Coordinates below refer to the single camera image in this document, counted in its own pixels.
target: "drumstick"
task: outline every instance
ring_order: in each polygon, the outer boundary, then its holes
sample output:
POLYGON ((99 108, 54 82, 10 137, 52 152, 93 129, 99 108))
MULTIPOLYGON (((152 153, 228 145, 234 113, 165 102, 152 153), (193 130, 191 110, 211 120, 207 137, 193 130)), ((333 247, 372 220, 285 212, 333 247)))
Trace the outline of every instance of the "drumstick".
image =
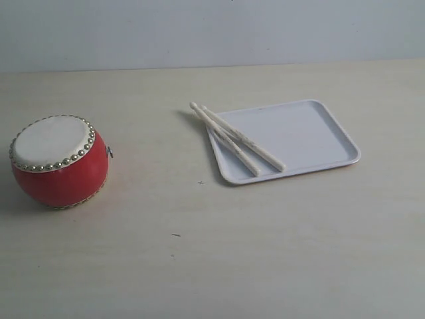
POLYGON ((282 163, 280 160, 275 158, 272 154, 267 152, 264 148, 261 148, 257 143, 250 140, 243 133, 239 132, 236 128, 232 127, 229 123, 224 121, 214 112, 210 111, 206 106, 201 105, 201 110, 204 111, 205 114, 211 118, 211 120, 216 122, 219 126, 224 128, 227 132, 229 132, 231 136, 233 136, 235 139, 241 141, 243 144, 248 146, 252 151, 257 153, 264 160, 268 161, 270 164, 272 164, 274 167, 276 167, 280 171, 285 170, 286 166, 284 163, 282 163))
POLYGON ((226 146, 255 176, 260 175, 260 169, 255 163, 223 132, 217 123, 213 122, 196 103, 191 102, 190 107, 195 111, 197 116, 215 133, 218 141, 226 146))

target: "red drum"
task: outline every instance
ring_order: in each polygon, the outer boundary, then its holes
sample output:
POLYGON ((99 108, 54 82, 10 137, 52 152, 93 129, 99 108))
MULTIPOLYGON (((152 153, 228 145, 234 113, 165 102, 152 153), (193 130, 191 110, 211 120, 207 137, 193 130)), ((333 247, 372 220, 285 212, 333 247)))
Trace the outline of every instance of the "red drum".
POLYGON ((85 119, 72 115, 36 121, 13 139, 13 174, 33 199, 54 208, 86 201, 103 186, 110 148, 85 119))

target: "wall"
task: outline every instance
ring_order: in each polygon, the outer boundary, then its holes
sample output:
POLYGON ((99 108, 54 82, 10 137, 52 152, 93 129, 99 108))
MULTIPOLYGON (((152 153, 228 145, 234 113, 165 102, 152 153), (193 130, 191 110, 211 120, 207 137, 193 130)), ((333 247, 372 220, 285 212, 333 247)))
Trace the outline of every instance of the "wall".
POLYGON ((425 56, 424 0, 1 0, 0 72, 425 56))

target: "white tray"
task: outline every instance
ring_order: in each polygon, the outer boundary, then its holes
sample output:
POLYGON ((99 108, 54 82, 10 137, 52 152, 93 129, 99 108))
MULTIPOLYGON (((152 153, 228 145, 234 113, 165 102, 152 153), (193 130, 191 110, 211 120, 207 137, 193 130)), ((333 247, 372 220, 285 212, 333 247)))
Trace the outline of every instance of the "white tray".
POLYGON ((262 171, 260 176, 254 177, 208 129, 220 172, 232 184, 321 171, 360 160, 358 147, 328 109, 316 100, 224 112, 219 116, 286 164, 286 170, 279 172, 238 143, 262 171))

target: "drum head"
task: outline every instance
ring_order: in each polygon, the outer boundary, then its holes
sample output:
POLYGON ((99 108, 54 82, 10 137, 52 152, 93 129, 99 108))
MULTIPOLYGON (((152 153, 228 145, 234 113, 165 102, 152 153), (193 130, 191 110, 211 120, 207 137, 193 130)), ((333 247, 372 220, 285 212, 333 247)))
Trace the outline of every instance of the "drum head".
POLYGON ((53 116, 35 122, 13 144, 15 165, 50 171, 71 164, 90 149, 94 142, 92 128, 87 121, 74 116, 53 116))

